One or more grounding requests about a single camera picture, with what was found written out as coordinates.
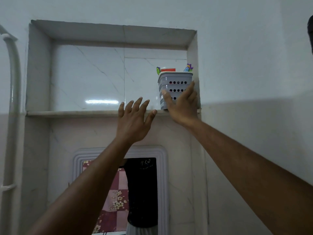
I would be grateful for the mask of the person's left hand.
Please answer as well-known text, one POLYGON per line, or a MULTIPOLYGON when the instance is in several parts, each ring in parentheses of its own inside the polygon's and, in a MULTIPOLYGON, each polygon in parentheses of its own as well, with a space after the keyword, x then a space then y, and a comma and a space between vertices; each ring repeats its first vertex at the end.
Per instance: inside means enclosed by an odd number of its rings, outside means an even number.
POLYGON ((131 113, 134 102, 131 100, 124 106, 124 116, 118 118, 116 131, 116 139, 128 146, 143 140, 151 129, 151 127, 144 126, 147 117, 145 114, 150 100, 142 102, 138 112, 131 113))

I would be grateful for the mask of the person's left forearm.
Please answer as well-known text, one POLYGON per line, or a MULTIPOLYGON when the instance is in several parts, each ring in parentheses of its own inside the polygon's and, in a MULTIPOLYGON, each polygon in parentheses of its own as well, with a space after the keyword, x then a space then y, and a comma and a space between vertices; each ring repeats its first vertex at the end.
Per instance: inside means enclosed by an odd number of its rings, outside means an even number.
POLYGON ((26 235, 91 235, 118 168, 133 143, 130 138, 116 137, 26 235))

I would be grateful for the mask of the white framed wall mirror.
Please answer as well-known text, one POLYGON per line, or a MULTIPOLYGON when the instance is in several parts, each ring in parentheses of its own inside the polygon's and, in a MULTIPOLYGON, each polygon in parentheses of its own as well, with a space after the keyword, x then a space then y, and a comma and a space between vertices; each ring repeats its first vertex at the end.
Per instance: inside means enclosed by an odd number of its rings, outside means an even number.
MULTIPOLYGON (((82 173, 83 161, 94 160, 105 149, 85 148, 73 154, 72 182, 82 173)), ((168 155, 163 146, 131 146, 125 158, 156 158, 158 189, 158 235, 170 235, 168 155)))

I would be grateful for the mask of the person's right forearm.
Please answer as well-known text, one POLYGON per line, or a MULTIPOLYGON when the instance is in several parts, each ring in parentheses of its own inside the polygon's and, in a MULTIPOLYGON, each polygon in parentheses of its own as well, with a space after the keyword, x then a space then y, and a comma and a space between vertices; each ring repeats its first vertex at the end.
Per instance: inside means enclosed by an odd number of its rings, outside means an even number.
POLYGON ((274 235, 313 235, 313 186, 198 118, 185 126, 274 235))

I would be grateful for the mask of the white pipe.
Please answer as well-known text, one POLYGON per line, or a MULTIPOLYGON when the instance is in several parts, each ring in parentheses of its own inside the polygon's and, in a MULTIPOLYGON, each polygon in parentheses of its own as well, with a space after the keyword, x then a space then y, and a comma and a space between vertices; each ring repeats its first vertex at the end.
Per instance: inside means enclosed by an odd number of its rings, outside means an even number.
POLYGON ((10 63, 10 97, 7 127, 7 145, 4 159, 3 181, 0 186, 0 235, 10 235, 13 204, 15 158, 17 154, 18 125, 20 115, 20 57, 16 46, 17 38, 0 25, 0 36, 6 43, 10 63))

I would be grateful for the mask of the grey perforated plastic basket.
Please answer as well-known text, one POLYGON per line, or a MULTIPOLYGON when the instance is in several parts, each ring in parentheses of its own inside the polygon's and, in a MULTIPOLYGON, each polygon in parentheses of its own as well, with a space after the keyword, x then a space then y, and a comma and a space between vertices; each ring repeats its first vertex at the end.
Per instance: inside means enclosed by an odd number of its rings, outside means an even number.
POLYGON ((192 72, 161 72, 158 79, 161 110, 167 110, 167 104, 163 99, 162 91, 166 90, 173 102, 176 103, 178 97, 187 89, 192 79, 192 72))

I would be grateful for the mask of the person's right hand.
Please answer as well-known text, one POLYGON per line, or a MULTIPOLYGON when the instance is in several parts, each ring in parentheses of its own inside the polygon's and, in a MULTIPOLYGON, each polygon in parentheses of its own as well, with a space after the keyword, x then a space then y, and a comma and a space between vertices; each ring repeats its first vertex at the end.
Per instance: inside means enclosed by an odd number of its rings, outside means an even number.
POLYGON ((171 118, 178 124, 188 128, 199 121, 198 118, 198 99, 194 102, 189 101, 189 96, 194 90, 195 82, 192 81, 187 89, 178 97, 176 103, 168 108, 171 118))

